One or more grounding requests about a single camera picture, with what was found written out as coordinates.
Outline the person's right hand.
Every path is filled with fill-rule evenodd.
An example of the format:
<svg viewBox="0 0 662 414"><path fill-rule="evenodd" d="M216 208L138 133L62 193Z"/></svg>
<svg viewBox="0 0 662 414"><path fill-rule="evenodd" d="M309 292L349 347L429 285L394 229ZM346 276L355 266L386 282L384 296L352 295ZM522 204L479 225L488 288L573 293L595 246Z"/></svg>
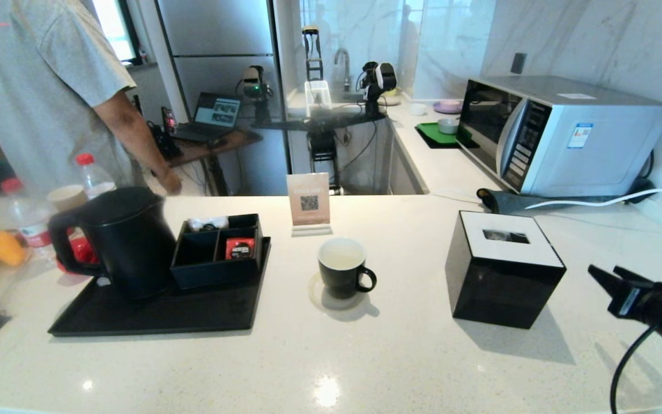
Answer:
<svg viewBox="0 0 662 414"><path fill-rule="evenodd" d="M179 196L182 192L182 179L172 168L155 172L155 178L168 196Z"/></svg>

